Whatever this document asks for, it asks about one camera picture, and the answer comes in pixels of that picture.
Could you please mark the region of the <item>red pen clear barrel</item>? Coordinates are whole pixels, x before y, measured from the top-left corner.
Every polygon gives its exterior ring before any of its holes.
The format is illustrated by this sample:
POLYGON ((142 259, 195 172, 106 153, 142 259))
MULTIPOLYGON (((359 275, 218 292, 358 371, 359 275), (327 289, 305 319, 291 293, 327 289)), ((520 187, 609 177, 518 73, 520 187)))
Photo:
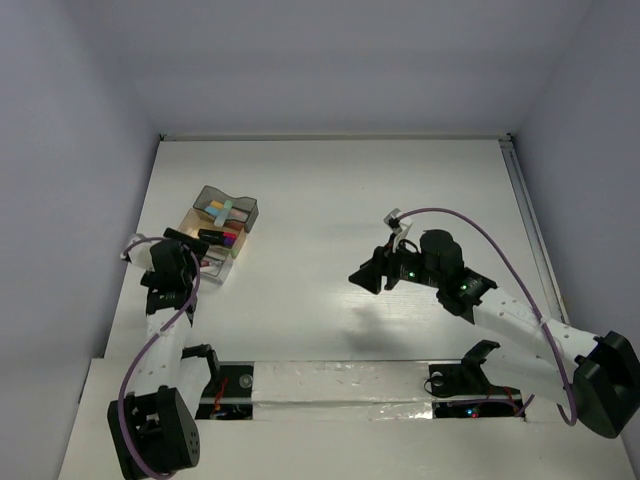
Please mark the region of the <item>red pen clear barrel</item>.
POLYGON ((201 260, 202 268, 221 268, 226 262, 226 257, 205 255, 201 260))

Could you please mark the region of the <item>pink black highlighter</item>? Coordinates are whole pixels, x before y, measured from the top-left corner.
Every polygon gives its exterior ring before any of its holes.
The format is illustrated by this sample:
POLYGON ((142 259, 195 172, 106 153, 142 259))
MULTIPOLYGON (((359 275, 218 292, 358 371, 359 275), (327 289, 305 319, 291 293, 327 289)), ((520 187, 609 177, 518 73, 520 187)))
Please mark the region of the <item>pink black highlighter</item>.
POLYGON ((208 237, 231 237, 236 239, 237 235, 231 232, 226 231, 218 231, 218 230, 210 230, 210 229, 200 229, 198 231, 198 238, 205 241, 208 237))

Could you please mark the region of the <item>light blue marker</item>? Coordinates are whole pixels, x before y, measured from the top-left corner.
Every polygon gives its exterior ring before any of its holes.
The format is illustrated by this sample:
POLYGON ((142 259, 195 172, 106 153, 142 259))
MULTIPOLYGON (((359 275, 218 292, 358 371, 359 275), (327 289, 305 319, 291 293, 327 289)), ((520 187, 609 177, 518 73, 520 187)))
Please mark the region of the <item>light blue marker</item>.
POLYGON ((212 201, 205 208, 205 212, 214 218, 222 217, 222 222, 224 222, 228 216, 229 210, 225 207, 224 204, 212 201))

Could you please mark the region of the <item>light green marker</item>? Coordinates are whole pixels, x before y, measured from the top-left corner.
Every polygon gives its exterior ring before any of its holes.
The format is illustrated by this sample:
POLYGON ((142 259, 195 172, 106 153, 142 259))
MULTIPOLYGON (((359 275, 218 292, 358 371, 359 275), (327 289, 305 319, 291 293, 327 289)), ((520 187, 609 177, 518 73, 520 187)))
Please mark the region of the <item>light green marker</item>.
POLYGON ((216 206, 217 214, 215 216, 214 225, 216 227, 222 228, 227 221, 229 214, 233 208, 233 202, 231 200, 226 200, 224 203, 216 206))

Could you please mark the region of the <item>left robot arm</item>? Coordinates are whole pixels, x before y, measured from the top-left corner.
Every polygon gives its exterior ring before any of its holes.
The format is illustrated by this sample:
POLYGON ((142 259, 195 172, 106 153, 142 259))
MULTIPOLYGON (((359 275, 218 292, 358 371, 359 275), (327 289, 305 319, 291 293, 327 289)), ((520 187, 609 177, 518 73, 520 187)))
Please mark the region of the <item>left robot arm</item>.
POLYGON ((136 234, 121 254, 143 270, 146 340, 128 367, 107 421, 126 479, 170 479, 195 467, 200 437, 195 417, 202 395, 222 376, 209 344, 190 346, 206 243, 168 228, 136 234))

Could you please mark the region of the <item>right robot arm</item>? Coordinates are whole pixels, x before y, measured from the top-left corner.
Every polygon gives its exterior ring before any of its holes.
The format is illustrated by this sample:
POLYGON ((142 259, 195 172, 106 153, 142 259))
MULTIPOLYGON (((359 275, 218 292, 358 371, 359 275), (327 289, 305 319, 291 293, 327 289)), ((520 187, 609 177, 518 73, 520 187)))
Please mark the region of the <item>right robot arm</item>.
POLYGON ((348 280, 374 295, 400 281, 432 287, 451 315, 522 348, 517 354, 496 340, 476 344, 460 368, 470 391, 493 384, 529 392, 574 411, 586 428, 610 439, 639 409, 639 359, 626 337, 599 336, 543 316, 467 267, 447 231, 425 231, 416 250, 392 239, 348 280))

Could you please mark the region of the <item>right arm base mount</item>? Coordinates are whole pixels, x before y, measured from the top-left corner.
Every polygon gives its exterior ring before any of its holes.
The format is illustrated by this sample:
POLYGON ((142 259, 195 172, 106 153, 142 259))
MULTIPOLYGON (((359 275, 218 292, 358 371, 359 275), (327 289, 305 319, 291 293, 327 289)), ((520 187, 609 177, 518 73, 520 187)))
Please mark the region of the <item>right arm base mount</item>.
POLYGON ((482 371, 489 354, 500 347, 482 340, 458 363, 430 365, 423 389, 434 401, 436 419, 525 418, 528 400, 519 390, 489 382, 482 371))

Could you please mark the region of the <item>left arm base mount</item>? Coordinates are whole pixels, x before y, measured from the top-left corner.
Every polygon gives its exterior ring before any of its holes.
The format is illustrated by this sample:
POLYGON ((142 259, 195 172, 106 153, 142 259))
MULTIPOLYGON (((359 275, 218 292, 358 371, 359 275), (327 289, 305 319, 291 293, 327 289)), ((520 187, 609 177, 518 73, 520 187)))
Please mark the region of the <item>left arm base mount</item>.
POLYGON ((196 365, 206 365, 209 383, 201 391, 196 420, 251 420, 253 362, 220 362, 210 345, 186 347, 182 361, 197 359, 196 365))

